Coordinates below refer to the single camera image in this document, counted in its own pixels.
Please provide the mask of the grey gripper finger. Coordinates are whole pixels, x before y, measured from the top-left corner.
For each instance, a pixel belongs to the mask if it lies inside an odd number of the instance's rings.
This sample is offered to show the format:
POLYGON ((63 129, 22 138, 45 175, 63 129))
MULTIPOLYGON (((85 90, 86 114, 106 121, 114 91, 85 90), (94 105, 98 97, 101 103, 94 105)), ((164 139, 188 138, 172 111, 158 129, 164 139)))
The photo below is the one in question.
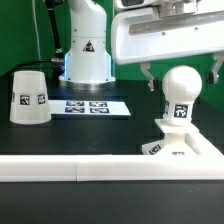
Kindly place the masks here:
POLYGON ((224 51, 213 54, 214 64, 210 71, 206 73, 206 82, 208 84, 217 84, 219 80, 219 70, 224 63, 224 51))
POLYGON ((141 68, 141 71, 144 74, 144 76, 149 81, 148 86, 149 86, 150 90, 154 91, 155 90, 155 88, 154 88, 154 77, 149 72, 150 63, 149 62, 143 62, 143 63, 140 64, 140 68, 141 68))

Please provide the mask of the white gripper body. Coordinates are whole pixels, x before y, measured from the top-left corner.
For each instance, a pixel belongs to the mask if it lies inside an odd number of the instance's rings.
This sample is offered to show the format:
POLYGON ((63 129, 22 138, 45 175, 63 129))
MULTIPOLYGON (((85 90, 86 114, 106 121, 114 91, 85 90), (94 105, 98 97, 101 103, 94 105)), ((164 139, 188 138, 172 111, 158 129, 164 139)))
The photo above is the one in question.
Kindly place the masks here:
POLYGON ((161 18, 156 8, 117 14, 111 27, 112 56, 131 64, 224 50, 224 11, 161 18))

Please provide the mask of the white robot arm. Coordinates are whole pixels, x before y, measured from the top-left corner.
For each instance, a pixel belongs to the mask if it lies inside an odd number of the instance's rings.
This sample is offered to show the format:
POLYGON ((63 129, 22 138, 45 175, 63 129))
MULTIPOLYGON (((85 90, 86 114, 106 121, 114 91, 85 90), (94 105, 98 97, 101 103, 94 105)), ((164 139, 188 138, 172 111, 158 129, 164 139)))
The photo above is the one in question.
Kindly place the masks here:
POLYGON ((93 0, 67 0, 71 47, 60 81, 97 89, 115 81, 112 65, 139 63, 146 71, 157 60, 212 53, 213 80, 224 62, 224 0, 113 0, 118 14, 106 50, 105 10, 93 0))

